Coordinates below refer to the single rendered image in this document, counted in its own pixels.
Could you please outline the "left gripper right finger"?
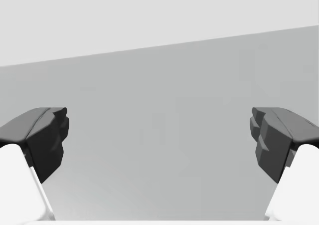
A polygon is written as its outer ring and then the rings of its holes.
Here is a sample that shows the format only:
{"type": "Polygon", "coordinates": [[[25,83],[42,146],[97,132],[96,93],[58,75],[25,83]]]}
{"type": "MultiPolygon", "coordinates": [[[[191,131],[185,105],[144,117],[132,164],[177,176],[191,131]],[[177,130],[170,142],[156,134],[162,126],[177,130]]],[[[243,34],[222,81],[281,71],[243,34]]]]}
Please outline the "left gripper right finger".
{"type": "Polygon", "coordinates": [[[319,221],[319,126],[279,107],[254,107],[252,114],[257,163],[277,183],[265,218],[319,221]]]}

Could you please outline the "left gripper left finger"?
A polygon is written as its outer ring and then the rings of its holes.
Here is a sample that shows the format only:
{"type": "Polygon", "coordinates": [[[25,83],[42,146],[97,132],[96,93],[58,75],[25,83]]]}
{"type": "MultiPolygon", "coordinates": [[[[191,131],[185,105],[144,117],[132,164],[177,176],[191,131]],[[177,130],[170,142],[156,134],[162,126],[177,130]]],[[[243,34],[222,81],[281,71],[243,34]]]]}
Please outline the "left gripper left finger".
{"type": "Polygon", "coordinates": [[[55,220],[42,187],[61,165],[67,108],[34,108],[0,126],[0,221],[55,220]]]}

